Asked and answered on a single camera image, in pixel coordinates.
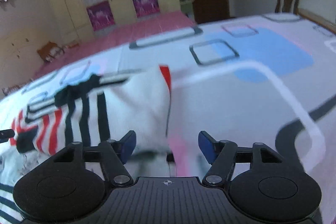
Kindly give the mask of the striped knit sweater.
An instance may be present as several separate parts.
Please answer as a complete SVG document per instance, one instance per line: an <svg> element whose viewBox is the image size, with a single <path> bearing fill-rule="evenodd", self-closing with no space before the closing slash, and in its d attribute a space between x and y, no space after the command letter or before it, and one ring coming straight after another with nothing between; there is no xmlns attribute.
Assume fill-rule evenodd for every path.
<svg viewBox="0 0 336 224"><path fill-rule="evenodd" d="M136 147L126 164L133 177L174 173L167 141L171 75L165 65L90 75L53 90L36 84L1 101L1 129L14 131L1 145L1 223L20 223L15 183L72 142L86 147L134 131Z"/></svg>

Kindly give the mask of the patterned white bed sheet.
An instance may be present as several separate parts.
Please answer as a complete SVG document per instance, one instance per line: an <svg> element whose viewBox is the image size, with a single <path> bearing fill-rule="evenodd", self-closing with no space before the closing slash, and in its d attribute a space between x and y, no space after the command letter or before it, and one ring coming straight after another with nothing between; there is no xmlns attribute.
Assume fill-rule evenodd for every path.
<svg viewBox="0 0 336 224"><path fill-rule="evenodd" d="M240 217L221 189L202 184L211 165L198 146L201 131L239 147L272 148L317 182L320 223L335 223L335 36L309 20L266 14L152 35L65 65L17 92L158 65L171 75L173 175L131 176L133 184L112 190L84 222L21 215L20 223L258 223Z"/></svg>

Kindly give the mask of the lower left purple poster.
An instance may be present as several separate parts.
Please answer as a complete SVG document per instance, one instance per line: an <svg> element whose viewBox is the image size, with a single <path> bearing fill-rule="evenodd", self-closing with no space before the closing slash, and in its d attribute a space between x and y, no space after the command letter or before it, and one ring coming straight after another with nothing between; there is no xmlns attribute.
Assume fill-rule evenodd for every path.
<svg viewBox="0 0 336 224"><path fill-rule="evenodd" d="M87 7L87 13L94 32L115 25L112 10L108 1Z"/></svg>

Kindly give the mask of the purple poster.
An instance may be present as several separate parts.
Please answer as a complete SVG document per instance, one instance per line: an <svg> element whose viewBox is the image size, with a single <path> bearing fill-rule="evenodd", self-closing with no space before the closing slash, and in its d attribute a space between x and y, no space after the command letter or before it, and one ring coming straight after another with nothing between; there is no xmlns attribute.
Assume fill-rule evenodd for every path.
<svg viewBox="0 0 336 224"><path fill-rule="evenodd" d="M160 12L158 0L132 0L137 18Z"/></svg>
<svg viewBox="0 0 336 224"><path fill-rule="evenodd" d="M94 32L115 25L112 10L108 1L87 7L87 13Z"/></svg>

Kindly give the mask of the lower right purple poster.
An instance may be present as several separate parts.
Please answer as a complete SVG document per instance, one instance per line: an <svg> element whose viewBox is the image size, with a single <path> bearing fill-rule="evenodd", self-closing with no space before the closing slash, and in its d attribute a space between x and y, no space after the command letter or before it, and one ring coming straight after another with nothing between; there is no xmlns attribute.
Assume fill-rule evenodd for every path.
<svg viewBox="0 0 336 224"><path fill-rule="evenodd" d="M132 0L137 18L160 12L158 0Z"/></svg>

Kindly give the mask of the pink bed cover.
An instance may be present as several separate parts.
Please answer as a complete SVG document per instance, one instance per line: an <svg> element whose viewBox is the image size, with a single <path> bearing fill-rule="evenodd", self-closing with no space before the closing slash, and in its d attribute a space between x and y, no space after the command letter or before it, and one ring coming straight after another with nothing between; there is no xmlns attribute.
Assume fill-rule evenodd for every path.
<svg viewBox="0 0 336 224"><path fill-rule="evenodd" d="M162 34L168 31L193 27L196 23L189 19L181 11L161 14L153 18L118 27L108 35L92 39L88 42L71 42L63 46L64 53L50 63L45 63L33 75L38 79L65 65L86 58L110 48L133 42L137 39L147 38L152 35Z"/></svg>

